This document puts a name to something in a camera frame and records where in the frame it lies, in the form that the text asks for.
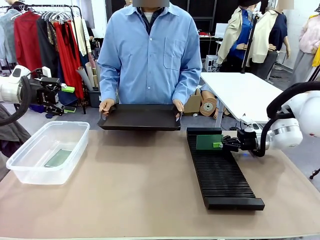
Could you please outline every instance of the slotted rack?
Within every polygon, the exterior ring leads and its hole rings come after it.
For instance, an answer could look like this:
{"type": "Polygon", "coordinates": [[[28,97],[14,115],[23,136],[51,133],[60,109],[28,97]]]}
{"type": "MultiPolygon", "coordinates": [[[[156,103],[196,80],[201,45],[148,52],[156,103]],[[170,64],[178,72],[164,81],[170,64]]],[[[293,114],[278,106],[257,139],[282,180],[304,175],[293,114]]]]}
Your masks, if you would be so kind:
{"type": "Polygon", "coordinates": [[[196,150],[197,135],[221,134],[216,128],[188,128],[187,141],[208,210],[262,211],[265,204],[256,198],[230,151],[196,150]]]}

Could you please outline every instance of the floor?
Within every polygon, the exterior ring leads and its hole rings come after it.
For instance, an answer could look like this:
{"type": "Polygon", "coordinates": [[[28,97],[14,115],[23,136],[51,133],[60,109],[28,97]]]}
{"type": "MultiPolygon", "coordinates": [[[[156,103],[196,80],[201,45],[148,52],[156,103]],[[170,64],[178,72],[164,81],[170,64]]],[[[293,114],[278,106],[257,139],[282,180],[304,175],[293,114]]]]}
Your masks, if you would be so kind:
{"type": "MultiPolygon", "coordinates": [[[[273,69],[271,73],[270,82],[274,86],[285,90],[289,86],[289,79],[291,73],[280,70],[278,67],[273,69]]],[[[13,105],[4,104],[9,112],[15,111],[13,105]]],[[[84,115],[81,108],[78,108],[75,113],[67,113],[60,117],[54,117],[52,119],[46,119],[45,114],[39,114],[29,110],[19,122],[25,127],[30,134],[34,134],[44,124],[50,121],[77,121],[77,122],[88,122],[91,130],[103,131],[97,126],[100,119],[100,114],[97,108],[86,109],[87,114],[84,115]]],[[[188,127],[212,127],[215,125],[215,120],[212,117],[204,116],[183,116],[181,119],[181,130],[185,131],[188,127]]],[[[239,127],[240,122],[236,121],[231,117],[224,117],[222,119],[222,127],[228,130],[230,127],[239,127]]],[[[294,164],[301,170],[301,172],[309,178],[315,169],[320,168],[320,138],[311,138],[305,136],[301,145],[296,148],[285,150],[284,153],[294,162],[294,164]]],[[[320,175],[315,177],[311,181],[312,184],[320,191],[320,175]]],[[[305,237],[304,240],[319,240],[320,236],[316,237],[305,237]]]]}

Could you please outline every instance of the cardboard box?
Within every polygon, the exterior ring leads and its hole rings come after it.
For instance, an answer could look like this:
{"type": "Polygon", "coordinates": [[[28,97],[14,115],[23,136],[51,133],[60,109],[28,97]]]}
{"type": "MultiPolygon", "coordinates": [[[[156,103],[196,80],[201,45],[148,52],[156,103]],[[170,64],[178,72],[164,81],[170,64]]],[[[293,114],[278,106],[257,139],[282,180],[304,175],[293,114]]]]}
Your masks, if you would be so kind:
{"type": "Polygon", "coordinates": [[[195,93],[190,96],[188,102],[184,105],[184,113],[198,114],[200,111],[201,100],[201,91],[197,88],[195,93]]]}

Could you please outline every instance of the clear plastic bin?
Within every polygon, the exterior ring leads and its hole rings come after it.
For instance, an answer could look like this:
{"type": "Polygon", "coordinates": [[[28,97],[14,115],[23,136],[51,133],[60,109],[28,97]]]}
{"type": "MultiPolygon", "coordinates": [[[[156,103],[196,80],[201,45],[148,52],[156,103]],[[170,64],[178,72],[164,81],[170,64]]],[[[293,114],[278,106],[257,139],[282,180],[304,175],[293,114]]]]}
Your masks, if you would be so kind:
{"type": "Polygon", "coordinates": [[[9,158],[6,167],[24,184],[64,184],[86,149],[89,129],[87,122],[49,122],[9,158]],[[60,150],[71,153],[61,165],[46,167],[60,150]]]}

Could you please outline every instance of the hand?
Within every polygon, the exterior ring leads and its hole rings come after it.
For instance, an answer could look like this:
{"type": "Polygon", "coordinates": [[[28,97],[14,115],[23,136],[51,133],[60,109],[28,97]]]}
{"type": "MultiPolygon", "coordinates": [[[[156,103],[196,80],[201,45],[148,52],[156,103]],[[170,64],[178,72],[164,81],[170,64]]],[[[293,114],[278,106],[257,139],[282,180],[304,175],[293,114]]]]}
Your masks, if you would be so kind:
{"type": "Polygon", "coordinates": [[[291,56],[291,49],[290,48],[287,48],[286,49],[286,59],[289,59],[291,56]]]}
{"type": "Polygon", "coordinates": [[[316,48],[316,47],[313,47],[313,48],[312,48],[312,51],[311,51],[311,53],[312,53],[312,54],[316,54],[316,53],[317,53],[317,51],[318,51],[318,48],[316,48]]]}
{"type": "Polygon", "coordinates": [[[244,44],[244,43],[238,44],[236,46],[236,49],[238,49],[238,50],[247,50],[247,48],[248,48],[248,45],[244,44]]]}
{"type": "MultiPolygon", "coordinates": [[[[182,104],[182,102],[180,100],[173,99],[172,103],[173,103],[173,105],[175,105],[176,109],[180,113],[183,113],[185,111],[185,107],[184,107],[184,105],[182,104]]],[[[180,117],[180,114],[178,113],[175,117],[178,119],[180,117]]]]}
{"type": "Polygon", "coordinates": [[[214,115],[213,115],[213,119],[216,120],[218,117],[218,113],[219,113],[219,108],[216,108],[214,111],[214,115]]]}
{"type": "Polygon", "coordinates": [[[108,116],[110,108],[115,104],[115,100],[107,98],[106,100],[100,103],[99,113],[102,113],[104,116],[108,116]]]}
{"type": "Polygon", "coordinates": [[[269,51],[275,51],[277,50],[276,46],[272,45],[272,44],[269,44],[269,51]]]}

